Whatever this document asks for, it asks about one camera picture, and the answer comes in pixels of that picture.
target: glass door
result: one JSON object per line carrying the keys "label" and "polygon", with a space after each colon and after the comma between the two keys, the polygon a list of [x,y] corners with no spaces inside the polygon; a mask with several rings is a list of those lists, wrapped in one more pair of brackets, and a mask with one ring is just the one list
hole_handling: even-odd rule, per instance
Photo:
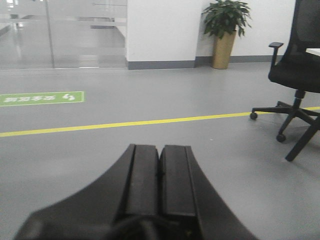
{"label": "glass door", "polygon": [[50,0],[54,66],[125,67],[127,0]]}
{"label": "glass door", "polygon": [[0,1],[0,69],[52,68],[46,3]]}

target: chair backrest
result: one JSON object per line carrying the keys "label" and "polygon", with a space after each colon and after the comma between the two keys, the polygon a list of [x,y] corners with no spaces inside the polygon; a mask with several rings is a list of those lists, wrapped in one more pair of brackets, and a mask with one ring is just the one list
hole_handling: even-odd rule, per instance
{"label": "chair backrest", "polygon": [[281,61],[320,68],[320,57],[306,53],[307,48],[320,48],[320,0],[296,0],[290,40]]}

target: frosted glass stripe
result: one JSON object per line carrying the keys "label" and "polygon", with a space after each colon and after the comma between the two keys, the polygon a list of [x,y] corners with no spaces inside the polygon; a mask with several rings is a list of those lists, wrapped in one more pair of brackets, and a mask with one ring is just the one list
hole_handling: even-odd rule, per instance
{"label": "frosted glass stripe", "polygon": [[96,55],[96,56],[117,56],[124,55],[125,47],[72,47],[53,46],[54,55]]}

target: gray baseboard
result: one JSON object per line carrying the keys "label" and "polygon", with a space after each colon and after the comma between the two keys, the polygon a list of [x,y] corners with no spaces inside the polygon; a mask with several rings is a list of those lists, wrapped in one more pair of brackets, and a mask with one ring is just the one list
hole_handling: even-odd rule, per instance
{"label": "gray baseboard", "polygon": [[[271,63],[272,55],[230,56],[230,63]],[[212,56],[197,56],[195,61],[127,61],[129,70],[190,69],[211,65]]]}
{"label": "gray baseboard", "polygon": [[8,25],[8,26],[5,26],[3,28],[0,29],[0,37],[3,35],[3,34],[6,34],[7,32],[9,32],[11,29],[11,25]]}
{"label": "gray baseboard", "polygon": [[[272,55],[253,55],[253,56],[230,56],[229,63],[271,63]],[[195,58],[195,65],[210,65],[212,63],[212,56],[197,56]]]}
{"label": "gray baseboard", "polygon": [[195,61],[128,61],[129,70],[142,69],[192,69]]}

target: white wall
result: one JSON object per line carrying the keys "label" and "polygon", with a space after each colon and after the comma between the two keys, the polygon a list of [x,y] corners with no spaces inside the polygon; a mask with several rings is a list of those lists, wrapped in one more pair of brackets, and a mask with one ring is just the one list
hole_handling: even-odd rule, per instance
{"label": "white wall", "polygon": [[129,0],[127,60],[193,61],[200,26],[199,0]]}
{"label": "white wall", "polygon": [[[214,0],[202,0],[202,10]],[[249,20],[252,28],[245,29],[245,36],[236,37],[232,56],[265,56],[272,55],[268,47],[271,42],[288,44],[295,0],[243,0],[251,8]],[[198,35],[197,56],[212,56],[213,37],[204,35],[203,17]],[[283,54],[286,45],[279,49]]]}

